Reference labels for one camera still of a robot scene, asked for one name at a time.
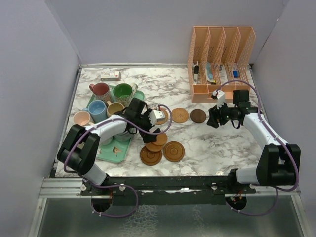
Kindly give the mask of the light brown wooden coaster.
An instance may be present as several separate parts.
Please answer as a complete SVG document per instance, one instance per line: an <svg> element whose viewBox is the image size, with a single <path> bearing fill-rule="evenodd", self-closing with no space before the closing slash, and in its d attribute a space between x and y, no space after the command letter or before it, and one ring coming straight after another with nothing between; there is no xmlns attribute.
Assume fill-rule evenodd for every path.
<svg viewBox="0 0 316 237"><path fill-rule="evenodd" d="M156 141L152 142L154 145L157 146L163 146L164 144L167 143L167 135L164 134L159 134L156 136Z"/></svg>

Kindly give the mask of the woven rattan coaster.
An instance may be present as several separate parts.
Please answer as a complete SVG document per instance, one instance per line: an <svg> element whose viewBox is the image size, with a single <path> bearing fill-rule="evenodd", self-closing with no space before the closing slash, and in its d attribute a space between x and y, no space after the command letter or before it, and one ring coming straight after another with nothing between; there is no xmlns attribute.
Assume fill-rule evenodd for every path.
<svg viewBox="0 0 316 237"><path fill-rule="evenodd" d="M189 119L189 113L184 108L175 108L172 110L172 119L176 123L184 123Z"/></svg>
<svg viewBox="0 0 316 237"><path fill-rule="evenodd" d="M162 112L164 113L165 117L164 117L164 119L157 121L157 122L156 122L157 125L164 124L164 123L167 122L167 120L169 119L169 114L168 114L168 112L167 112L166 109L161 108L160 111L162 111Z"/></svg>

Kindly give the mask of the dark walnut coaster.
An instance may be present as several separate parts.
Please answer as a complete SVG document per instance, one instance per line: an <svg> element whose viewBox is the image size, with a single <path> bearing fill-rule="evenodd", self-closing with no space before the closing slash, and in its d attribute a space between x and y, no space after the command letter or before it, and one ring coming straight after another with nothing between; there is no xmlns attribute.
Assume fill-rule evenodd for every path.
<svg viewBox="0 0 316 237"><path fill-rule="evenodd" d="M190 118L195 123L203 123L206 120L206 113L201 109L194 109L190 113Z"/></svg>

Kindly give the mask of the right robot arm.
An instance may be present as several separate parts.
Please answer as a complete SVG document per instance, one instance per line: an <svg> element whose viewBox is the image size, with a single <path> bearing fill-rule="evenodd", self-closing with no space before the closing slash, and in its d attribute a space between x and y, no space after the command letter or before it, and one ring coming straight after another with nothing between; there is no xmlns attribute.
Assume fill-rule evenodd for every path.
<svg viewBox="0 0 316 237"><path fill-rule="evenodd" d="M233 171L234 177L227 180L228 190L238 193L245 184L296 188L301 150L298 145L280 138L260 109L251 106L248 90L233 91L233 107L227 105L225 93L221 90L214 91L211 97L216 100L216 105L209 109L207 125L218 128L229 121L237 121L235 128L245 127L262 149L255 167Z"/></svg>

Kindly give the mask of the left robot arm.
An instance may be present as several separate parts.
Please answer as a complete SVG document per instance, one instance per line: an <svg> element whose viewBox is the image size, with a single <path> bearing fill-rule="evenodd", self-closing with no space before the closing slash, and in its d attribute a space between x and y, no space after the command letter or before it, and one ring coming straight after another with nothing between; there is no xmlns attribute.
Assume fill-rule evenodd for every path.
<svg viewBox="0 0 316 237"><path fill-rule="evenodd" d="M160 133L160 129L154 126L165 118L165 114L159 108L153 110L147 107L146 102L133 98L128 107L102 122L86 127L73 125L57 153L57 159L69 167L70 172L92 182L92 189L97 194L105 194L109 189L106 180L108 174L95 163L98 147L115 135L133 128L145 143L154 142Z"/></svg>

